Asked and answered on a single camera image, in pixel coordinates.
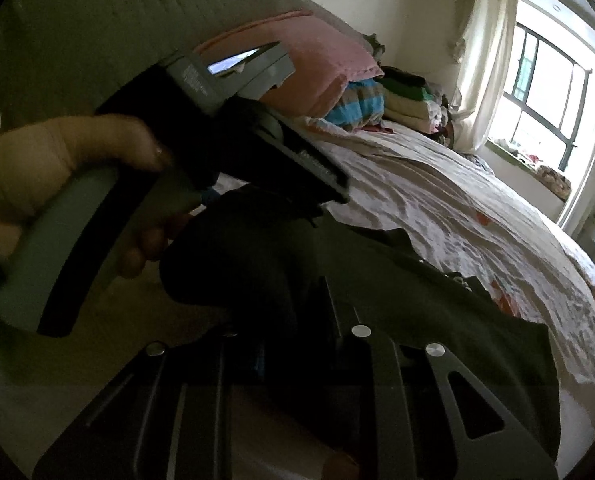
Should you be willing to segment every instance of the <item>round metal bolt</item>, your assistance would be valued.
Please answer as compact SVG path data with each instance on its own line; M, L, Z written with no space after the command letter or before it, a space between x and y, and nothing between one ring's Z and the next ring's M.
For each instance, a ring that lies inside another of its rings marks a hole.
M146 347L146 355L149 357L159 357L166 352L166 345L159 341L154 341Z
M351 333L355 337L369 337L371 335L371 329L366 325L355 325L351 328Z
M439 343L429 343L426 345L426 353L431 357L442 357L446 350Z

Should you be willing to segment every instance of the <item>black window frame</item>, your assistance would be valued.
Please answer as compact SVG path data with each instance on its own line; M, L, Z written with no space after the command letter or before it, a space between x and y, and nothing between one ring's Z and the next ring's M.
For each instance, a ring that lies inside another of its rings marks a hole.
M519 22L516 22L515 25L516 25L516 27L521 28L525 32L524 45L522 45L522 53L520 54L520 57L519 57L519 66L517 67L517 74L515 76L515 83L513 85L513 90L511 91L510 94L505 91L504 97L506 97L506 99L508 99L512 103L516 104L524 113L526 113L527 115L532 117L534 120L536 120L538 123L540 123L543 127L545 127L547 130L549 130L552 134L554 134L558 139L560 139L566 145L566 148L564 150L564 155L562 155L562 159L560 160L560 164L559 164L559 170L564 171L569 163L569 159L571 158L573 149L576 147L575 139L577 138L578 131L580 129L581 118L584 114L584 108L585 108L585 104L586 104L586 94L589 89L589 76L591 75L591 73L593 73L593 70L585 69L580 63L575 61L564 50L562 50L558 46L554 45L553 43L548 41L544 36L536 33L534 30L527 27L526 25L522 25ZM533 64L531 66L531 72L529 75L529 83L527 85L527 89L524 94L524 99L521 100L521 99L518 99L517 97L515 97L514 94L518 89L517 85L519 84L519 75L520 75L521 68L522 68L522 60L524 59L524 55L526 53L527 37L529 34L531 36L533 36L534 38L536 38L537 44L535 46L535 57L533 59ZM546 43L548 46L550 46L556 52L558 52L559 54L564 56L568 61L570 61L573 64L573 70L571 70L571 80L569 82L569 91L566 96L564 112L562 113L562 119L560 120L559 127L555 126L554 124L551 124L550 121L548 121L546 118L542 117L542 115L540 115L535 110L533 110L533 108L531 108L531 107L529 107L529 105L527 105L527 100L529 99L531 86L533 84L533 76L535 75L535 67L537 66L537 55L539 54L539 47L540 47L540 44L542 44L542 43ZM571 138L568 138L561 132L560 128L562 127L562 123L564 122L564 117L566 115L566 109L569 105L569 99L571 97L571 88L573 86L573 73L575 72L576 65L579 66L582 70L584 70L584 83L582 86L580 105L578 106L578 113L577 113L577 117L575 119L575 126L573 127L573 132L571 133ZM515 130L513 131L511 140L514 139L515 134L517 133L518 126L519 126L519 118L517 120L517 124L515 125Z

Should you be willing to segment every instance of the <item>lit screen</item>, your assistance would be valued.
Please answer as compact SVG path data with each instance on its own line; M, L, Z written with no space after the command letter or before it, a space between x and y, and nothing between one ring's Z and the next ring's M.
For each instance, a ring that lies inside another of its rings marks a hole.
M247 57L250 57L253 54L255 54L258 50L259 50L259 48L254 48L253 50L249 50L248 52L242 52L241 54L237 54L236 56L227 57L226 59L223 59L221 61L218 61L217 63L213 63L212 65L209 65L208 71L210 73L212 73L213 75L215 75L220 72L229 70L232 67L234 67L235 65L237 65L239 62L246 59Z

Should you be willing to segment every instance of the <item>pink fabric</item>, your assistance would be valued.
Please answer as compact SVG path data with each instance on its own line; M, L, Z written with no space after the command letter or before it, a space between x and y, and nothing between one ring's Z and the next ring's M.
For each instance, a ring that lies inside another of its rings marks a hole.
M349 81L384 75L359 43L301 10L238 27L203 43L196 52L212 63L273 41L287 49L295 73L261 101L288 117L324 117Z

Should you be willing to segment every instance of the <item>handheld device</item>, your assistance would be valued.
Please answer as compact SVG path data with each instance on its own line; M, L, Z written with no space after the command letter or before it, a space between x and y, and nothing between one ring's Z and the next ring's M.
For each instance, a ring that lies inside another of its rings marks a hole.
M139 229L200 204L225 172L308 203L347 200L347 177L284 118L255 101L295 68L279 43L209 66L175 53L120 89L98 114L143 120L176 159L164 174L119 164L75 176L20 241L0 289L0 318L66 336L87 298L115 276Z

